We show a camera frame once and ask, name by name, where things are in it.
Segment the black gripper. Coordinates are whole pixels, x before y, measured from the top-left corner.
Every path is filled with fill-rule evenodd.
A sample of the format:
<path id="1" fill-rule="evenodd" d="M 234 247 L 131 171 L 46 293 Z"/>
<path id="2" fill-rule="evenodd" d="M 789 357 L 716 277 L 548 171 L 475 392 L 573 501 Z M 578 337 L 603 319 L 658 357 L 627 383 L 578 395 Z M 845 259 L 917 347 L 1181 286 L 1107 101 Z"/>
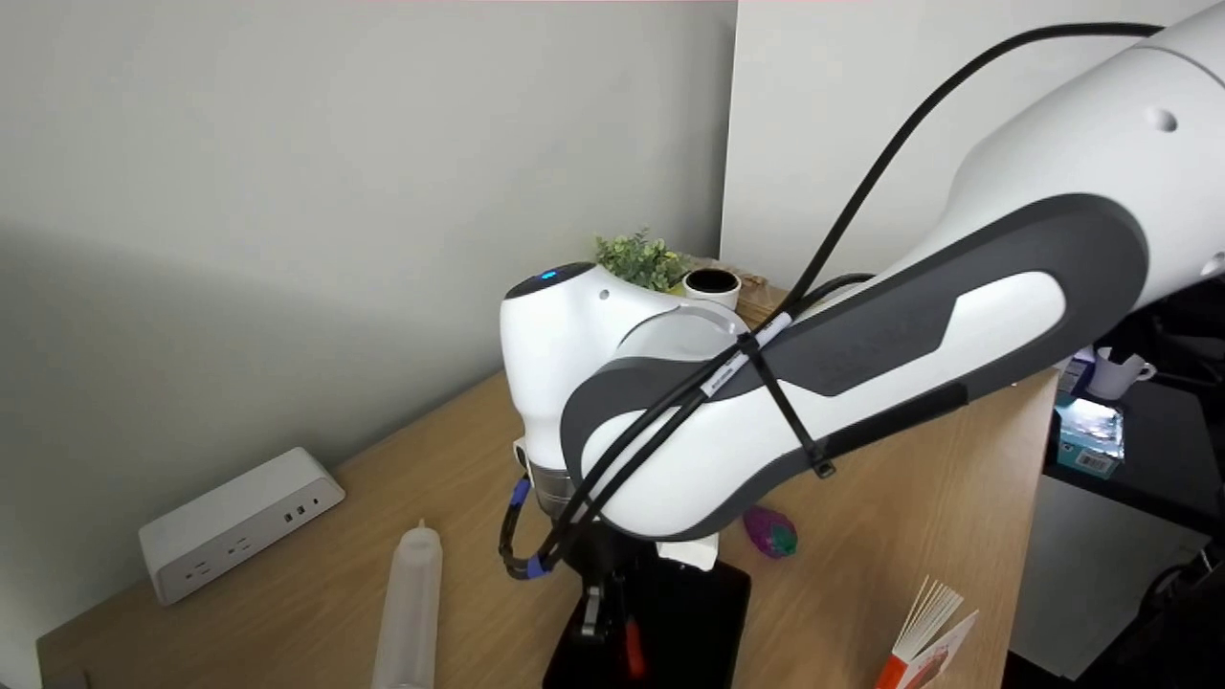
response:
<path id="1" fill-rule="evenodd" d="M 571 637 L 571 685 L 642 685 L 646 645 L 636 619 L 632 583 L 646 575 L 655 547 L 596 523 L 573 547 L 581 616 Z"/>

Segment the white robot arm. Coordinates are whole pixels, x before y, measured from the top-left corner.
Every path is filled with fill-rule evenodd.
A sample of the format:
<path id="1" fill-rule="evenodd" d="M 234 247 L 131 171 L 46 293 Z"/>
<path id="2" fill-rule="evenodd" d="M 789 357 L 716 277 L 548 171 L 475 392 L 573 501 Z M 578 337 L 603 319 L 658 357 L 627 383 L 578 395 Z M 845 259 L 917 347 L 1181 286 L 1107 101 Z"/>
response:
<path id="1" fill-rule="evenodd" d="M 1225 6 L 1130 23 L 1127 50 L 1040 97 L 960 163 L 940 226 L 876 277 L 802 277 L 757 325 L 559 263 L 503 297 L 522 414 L 516 501 L 553 533 L 503 565 L 669 557 L 774 487 L 942 416 L 1223 272 Z"/>

